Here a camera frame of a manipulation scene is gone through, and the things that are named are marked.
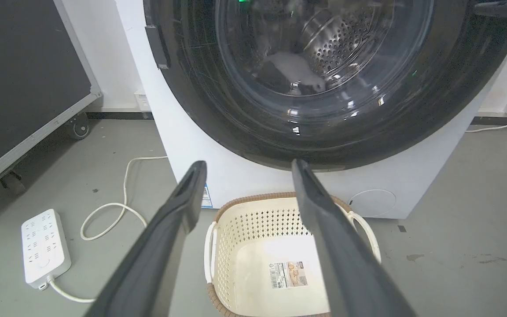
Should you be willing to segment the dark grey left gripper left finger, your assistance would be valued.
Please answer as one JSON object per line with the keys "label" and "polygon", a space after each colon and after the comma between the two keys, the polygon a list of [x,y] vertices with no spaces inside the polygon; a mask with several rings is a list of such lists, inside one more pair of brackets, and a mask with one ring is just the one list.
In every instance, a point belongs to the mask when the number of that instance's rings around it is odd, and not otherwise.
{"label": "dark grey left gripper left finger", "polygon": [[186,237],[202,207],[207,164],[195,161],[119,263],[87,317],[166,317]]}

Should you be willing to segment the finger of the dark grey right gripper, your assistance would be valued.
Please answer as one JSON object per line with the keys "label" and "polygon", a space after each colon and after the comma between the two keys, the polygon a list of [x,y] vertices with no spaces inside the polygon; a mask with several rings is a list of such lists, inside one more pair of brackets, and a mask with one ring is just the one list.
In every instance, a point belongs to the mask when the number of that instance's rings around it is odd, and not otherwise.
{"label": "finger of the dark grey right gripper", "polygon": [[298,209],[315,239],[333,317],[414,317],[382,268],[307,162],[291,164]]}

